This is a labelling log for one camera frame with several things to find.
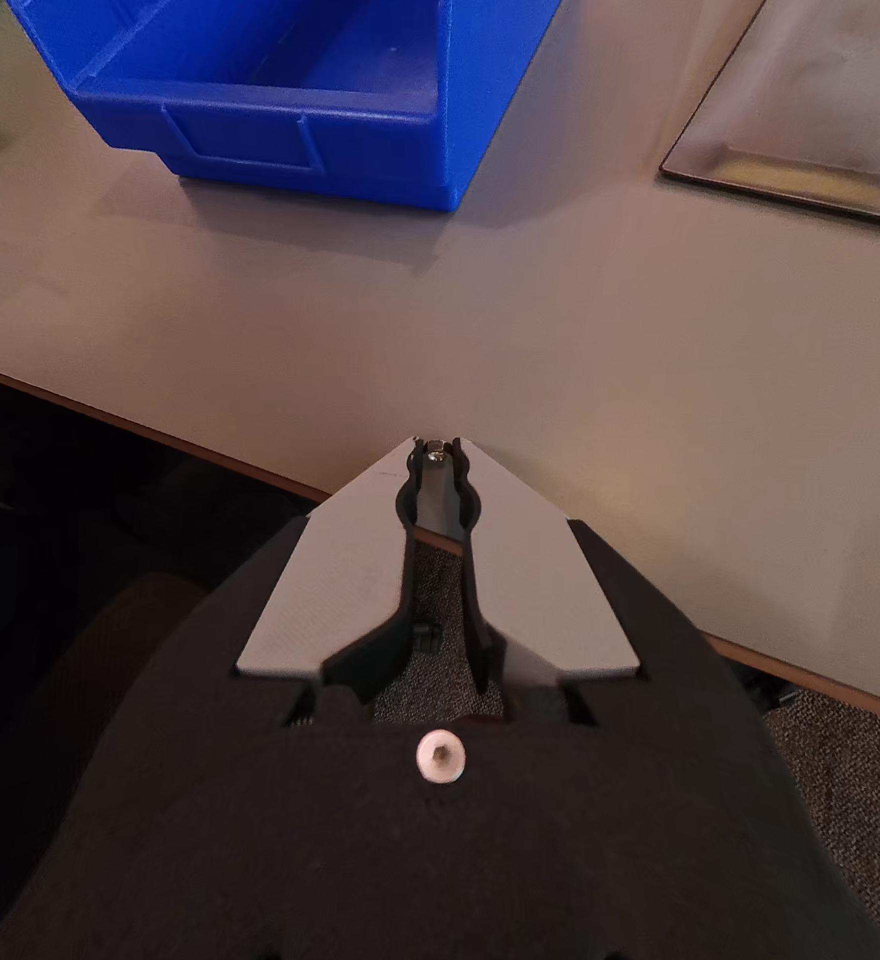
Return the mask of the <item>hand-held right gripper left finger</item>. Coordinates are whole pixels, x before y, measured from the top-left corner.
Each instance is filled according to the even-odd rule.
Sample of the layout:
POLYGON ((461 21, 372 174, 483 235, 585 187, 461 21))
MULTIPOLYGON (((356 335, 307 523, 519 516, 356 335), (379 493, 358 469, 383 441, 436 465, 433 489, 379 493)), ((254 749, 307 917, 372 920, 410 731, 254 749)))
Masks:
POLYGON ((239 675, 350 689, 368 704, 412 653, 424 442, 397 447, 316 507, 235 663, 239 675))

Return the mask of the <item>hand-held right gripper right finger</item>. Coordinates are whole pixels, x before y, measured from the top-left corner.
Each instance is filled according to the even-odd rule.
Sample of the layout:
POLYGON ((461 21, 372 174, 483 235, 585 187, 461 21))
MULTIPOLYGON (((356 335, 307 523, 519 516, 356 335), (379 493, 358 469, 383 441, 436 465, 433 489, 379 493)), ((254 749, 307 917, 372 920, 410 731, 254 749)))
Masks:
POLYGON ((473 441, 448 446, 463 528, 473 681, 503 690, 636 676, 640 660, 571 519, 473 441))

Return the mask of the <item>blue plastic bin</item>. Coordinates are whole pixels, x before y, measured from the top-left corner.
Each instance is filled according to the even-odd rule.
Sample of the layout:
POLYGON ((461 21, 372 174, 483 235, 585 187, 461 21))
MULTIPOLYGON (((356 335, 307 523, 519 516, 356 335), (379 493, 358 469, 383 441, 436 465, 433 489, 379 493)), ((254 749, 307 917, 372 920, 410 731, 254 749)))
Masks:
POLYGON ((14 1, 112 148, 184 178, 453 211, 555 1, 14 1))

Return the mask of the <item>glossy grey sheet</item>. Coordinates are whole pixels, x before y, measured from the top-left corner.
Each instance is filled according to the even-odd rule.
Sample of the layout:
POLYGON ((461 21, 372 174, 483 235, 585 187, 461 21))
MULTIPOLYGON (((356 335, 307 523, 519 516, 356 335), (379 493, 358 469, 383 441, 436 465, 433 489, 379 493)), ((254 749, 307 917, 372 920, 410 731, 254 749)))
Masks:
POLYGON ((763 2, 659 172, 880 222, 880 1, 763 2))

